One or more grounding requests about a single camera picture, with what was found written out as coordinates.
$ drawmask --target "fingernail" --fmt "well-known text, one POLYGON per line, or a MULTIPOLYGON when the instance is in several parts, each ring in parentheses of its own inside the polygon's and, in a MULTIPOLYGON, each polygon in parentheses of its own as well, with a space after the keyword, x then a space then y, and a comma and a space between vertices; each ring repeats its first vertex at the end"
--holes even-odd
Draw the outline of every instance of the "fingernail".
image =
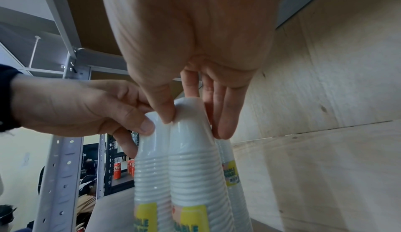
POLYGON ((140 128, 144 133, 151 133, 155 129, 155 124, 149 118, 145 118, 140 128))

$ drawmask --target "stack of paper cups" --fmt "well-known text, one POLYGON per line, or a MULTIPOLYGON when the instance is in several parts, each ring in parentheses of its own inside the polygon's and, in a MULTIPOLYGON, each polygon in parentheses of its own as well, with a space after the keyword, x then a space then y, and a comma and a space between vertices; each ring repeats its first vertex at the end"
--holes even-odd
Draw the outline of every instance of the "stack of paper cups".
POLYGON ((244 190, 239 179, 235 164, 234 152, 229 140, 216 140, 223 164, 224 177, 226 178, 228 196, 234 215, 234 224, 237 232, 252 232, 251 218, 246 207, 244 190))
POLYGON ((146 116, 155 123, 151 136, 141 136, 135 157, 135 231, 171 232, 171 196, 168 175, 170 125, 156 112, 146 116))
POLYGON ((175 231, 234 232, 220 156, 200 98, 175 101, 169 174, 175 231))

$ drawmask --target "hand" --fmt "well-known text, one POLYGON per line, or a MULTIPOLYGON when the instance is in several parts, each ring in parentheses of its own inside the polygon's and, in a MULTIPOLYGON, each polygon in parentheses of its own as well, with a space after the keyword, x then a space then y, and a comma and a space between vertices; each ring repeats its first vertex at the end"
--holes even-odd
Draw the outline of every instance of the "hand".
POLYGON ((230 138, 249 83, 271 47, 278 0, 104 0, 130 76, 164 122, 175 113, 168 83, 203 100, 216 138, 230 138))
POLYGON ((152 111, 133 83, 120 80, 75 81, 18 74, 11 82, 11 109, 25 128, 66 137, 108 133, 129 157, 137 146, 128 130, 149 135, 152 111))

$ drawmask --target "yellow label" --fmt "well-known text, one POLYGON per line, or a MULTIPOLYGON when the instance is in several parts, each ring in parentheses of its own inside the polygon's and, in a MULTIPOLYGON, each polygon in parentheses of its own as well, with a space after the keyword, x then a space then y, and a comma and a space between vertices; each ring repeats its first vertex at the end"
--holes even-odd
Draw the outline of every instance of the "yellow label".
POLYGON ((156 203, 135 205, 134 232, 157 232, 156 203))
POLYGON ((174 231, 210 232, 206 206, 180 207, 173 205, 174 231))
POLYGON ((234 186, 239 183, 239 175, 235 161, 223 163, 223 171, 227 186, 234 186))

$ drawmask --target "black metal rack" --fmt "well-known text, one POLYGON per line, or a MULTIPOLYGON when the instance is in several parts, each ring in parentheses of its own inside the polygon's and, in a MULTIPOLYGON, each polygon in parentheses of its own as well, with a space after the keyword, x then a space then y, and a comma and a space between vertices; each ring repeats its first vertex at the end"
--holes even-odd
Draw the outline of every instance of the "black metal rack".
MULTIPOLYGON (((132 133, 132 139, 135 144, 139 145, 139 134, 132 133)), ((106 148, 106 166, 104 175, 104 195, 110 195, 119 191, 123 191, 135 186, 134 180, 125 180, 121 183, 113 185, 113 174, 114 174, 114 160, 115 158, 125 157, 124 152, 117 152, 116 140, 113 136, 107 136, 107 148, 106 148)), ((127 169, 121 170, 123 176, 129 176, 127 169)))

